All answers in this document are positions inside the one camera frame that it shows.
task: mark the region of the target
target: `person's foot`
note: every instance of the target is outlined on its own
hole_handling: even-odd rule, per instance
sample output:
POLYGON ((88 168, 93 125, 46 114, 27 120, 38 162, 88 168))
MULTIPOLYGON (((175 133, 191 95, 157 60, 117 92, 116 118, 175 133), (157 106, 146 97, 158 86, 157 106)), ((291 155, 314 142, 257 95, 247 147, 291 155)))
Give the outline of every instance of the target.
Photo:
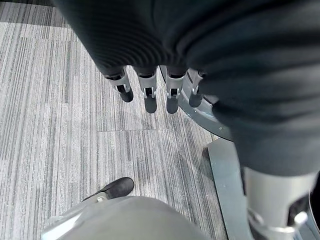
POLYGON ((85 201, 101 192, 104 192, 106 194, 107 199, 125 197, 132 192, 134 187, 135 182, 130 177, 125 176, 109 183, 104 188, 100 189, 95 194, 88 196, 82 201, 85 201))

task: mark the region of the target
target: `robotic hand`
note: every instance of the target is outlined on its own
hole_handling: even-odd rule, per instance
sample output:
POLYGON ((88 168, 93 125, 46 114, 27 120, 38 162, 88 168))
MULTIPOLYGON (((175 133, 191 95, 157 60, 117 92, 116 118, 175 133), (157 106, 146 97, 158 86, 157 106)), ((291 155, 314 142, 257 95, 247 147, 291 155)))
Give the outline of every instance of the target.
MULTIPOLYGON (((229 127, 244 168, 252 235, 293 237, 320 170, 318 0, 54 2, 126 102, 133 94, 123 66, 205 73, 194 95, 219 99, 212 111, 229 127)), ((167 109, 174 113, 181 75, 170 77, 167 109)), ((152 113, 153 73, 139 81, 152 113)))

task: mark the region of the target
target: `gray carpet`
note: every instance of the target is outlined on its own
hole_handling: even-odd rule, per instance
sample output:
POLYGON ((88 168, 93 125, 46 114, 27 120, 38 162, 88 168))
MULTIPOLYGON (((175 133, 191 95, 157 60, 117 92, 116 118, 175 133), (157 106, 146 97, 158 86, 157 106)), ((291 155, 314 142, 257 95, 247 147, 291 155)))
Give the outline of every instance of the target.
POLYGON ((39 239, 51 221, 117 178, 226 240, 208 154, 213 136, 183 111, 124 103, 50 6, 0 3, 0 239, 39 239))

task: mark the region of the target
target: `black sleeve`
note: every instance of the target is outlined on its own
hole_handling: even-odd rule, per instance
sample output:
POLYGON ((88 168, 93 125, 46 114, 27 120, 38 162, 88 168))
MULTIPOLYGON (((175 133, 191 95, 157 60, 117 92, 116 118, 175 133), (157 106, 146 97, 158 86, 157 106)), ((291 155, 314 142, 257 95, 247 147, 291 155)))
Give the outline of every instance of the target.
POLYGON ((240 163, 320 170, 319 0, 54 0, 103 72, 187 65, 232 133, 240 163))
POLYGON ((212 110, 240 163, 274 175, 319 171, 320 1, 191 1, 192 19, 181 21, 161 18, 157 2, 162 42, 207 72, 199 89, 218 96, 212 110))

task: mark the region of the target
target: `metal stand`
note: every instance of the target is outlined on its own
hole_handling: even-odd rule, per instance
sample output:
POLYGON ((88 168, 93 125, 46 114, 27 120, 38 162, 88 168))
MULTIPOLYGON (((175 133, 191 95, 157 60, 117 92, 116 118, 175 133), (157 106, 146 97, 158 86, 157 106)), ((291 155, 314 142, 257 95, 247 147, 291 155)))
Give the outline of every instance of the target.
MULTIPOLYGON (((252 240, 235 146, 233 142, 219 138, 208 145, 208 151, 228 239, 252 240)), ((294 240, 320 240, 310 214, 294 240)))

